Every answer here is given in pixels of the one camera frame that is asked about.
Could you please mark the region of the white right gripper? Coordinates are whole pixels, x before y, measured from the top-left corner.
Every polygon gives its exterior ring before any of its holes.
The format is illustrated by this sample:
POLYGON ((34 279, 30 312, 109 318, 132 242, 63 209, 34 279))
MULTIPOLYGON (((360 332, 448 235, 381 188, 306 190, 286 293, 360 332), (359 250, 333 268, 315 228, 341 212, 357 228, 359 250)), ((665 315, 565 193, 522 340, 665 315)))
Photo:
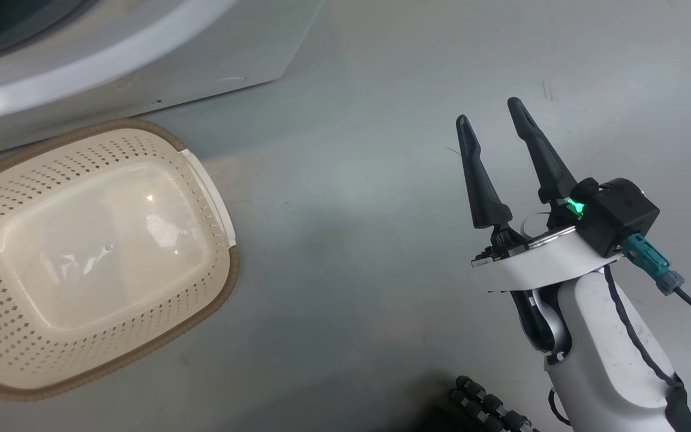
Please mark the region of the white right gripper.
MULTIPOLYGON (((567 199, 578 183, 535 123, 520 98, 507 99, 516 134, 527 146, 539 181, 538 197, 543 204, 567 199)), ((475 229, 505 226, 512 220, 482 163, 482 146, 468 118, 457 117, 457 136, 464 183, 475 229)), ((603 257, 576 232, 575 227, 543 233, 528 244, 529 249, 500 260, 482 258, 471 263, 472 285, 480 292, 525 292, 571 281, 616 262, 622 254, 603 257)))

